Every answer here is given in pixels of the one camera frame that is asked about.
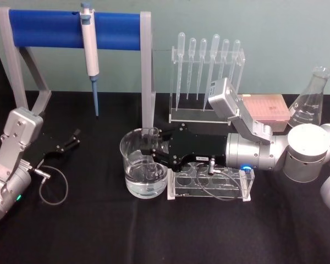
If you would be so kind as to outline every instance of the sticker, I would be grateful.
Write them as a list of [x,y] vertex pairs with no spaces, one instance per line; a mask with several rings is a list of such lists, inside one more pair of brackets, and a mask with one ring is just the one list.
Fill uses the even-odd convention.
[[197,161],[209,161],[209,158],[207,157],[196,157]]

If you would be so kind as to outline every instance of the blue foam padding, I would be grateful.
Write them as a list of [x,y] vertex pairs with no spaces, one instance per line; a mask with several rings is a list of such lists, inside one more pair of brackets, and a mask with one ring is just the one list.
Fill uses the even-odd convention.
[[[16,47],[83,48],[79,12],[9,11]],[[97,47],[140,50],[140,15],[95,13]]]

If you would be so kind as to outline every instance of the glass beaker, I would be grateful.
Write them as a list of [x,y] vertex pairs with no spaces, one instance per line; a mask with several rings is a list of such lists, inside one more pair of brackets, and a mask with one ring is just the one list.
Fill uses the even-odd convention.
[[135,129],[127,133],[120,142],[127,189],[141,199],[158,196],[167,185],[167,167],[141,153],[141,150],[149,149],[167,152],[166,145],[159,139],[157,128]]
[[297,97],[290,106],[290,121],[288,124],[295,127],[300,124],[320,125],[323,107],[324,87],[330,78],[330,70],[325,67],[315,67],[312,79],[307,88]]

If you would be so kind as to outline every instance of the wall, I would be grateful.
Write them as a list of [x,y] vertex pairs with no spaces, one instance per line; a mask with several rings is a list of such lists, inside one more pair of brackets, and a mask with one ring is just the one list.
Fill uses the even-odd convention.
[[[330,0],[94,0],[99,12],[151,11],[155,85],[169,91],[171,46],[177,34],[187,40],[241,40],[246,54],[240,92],[299,94],[316,65],[330,67]],[[0,0],[18,9],[79,10],[80,0]],[[81,49],[34,48],[38,65],[51,90],[90,91]],[[0,37],[0,56],[6,66]],[[139,92],[138,52],[99,51],[100,80],[105,92]],[[35,84],[24,67],[26,89]],[[330,94],[330,80],[325,89]]]

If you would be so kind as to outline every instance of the black tablecloth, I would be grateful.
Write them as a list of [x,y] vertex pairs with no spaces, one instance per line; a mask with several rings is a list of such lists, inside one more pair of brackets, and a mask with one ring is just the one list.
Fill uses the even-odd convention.
[[[36,95],[28,93],[29,101]],[[285,96],[289,105],[294,96]],[[69,196],[51,207],[32,184],[0,221],[0,263],[330,263],[330,210],[312,183],[256,171],[250,202],[178,197],[139,200],[126,189],[119,142],[139,126],[140,95],[101,93],[100,118],[90,93],[54,92],[42,132],[81,145],[58,161]],[[13,101],[0,97],[0,135]],[[157,95],[155,125],[169,126],[168,95]],[[322,123],[330,123],[330,96]],[[189,124],[227,133],[225,125]]]

